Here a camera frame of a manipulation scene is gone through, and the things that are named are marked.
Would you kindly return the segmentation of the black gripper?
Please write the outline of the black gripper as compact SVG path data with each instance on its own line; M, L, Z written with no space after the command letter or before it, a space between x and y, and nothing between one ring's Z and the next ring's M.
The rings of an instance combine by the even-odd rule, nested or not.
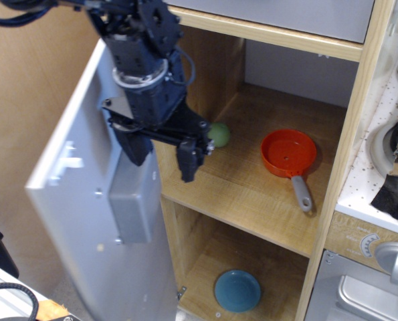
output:
M188 107L187 89L180 79L168 73L133 77L113 72L112 77L124 97L108 98L102 107L126 156L139 167L153 151L151 140L172 144L181 179L194 181L214 146L207 136L210 123Z

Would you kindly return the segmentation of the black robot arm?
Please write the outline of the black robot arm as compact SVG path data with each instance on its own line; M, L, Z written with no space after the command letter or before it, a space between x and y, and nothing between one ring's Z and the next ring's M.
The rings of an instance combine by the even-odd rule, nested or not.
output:
M193 181L213 150L210 125L187 105L182 62L188 55L178 46L183 32L180 18L163 1L65 1L84 10L106 44L114 67L112 78L124 92L103 107L124 153L140 166L153 142L176 148L181 178Z

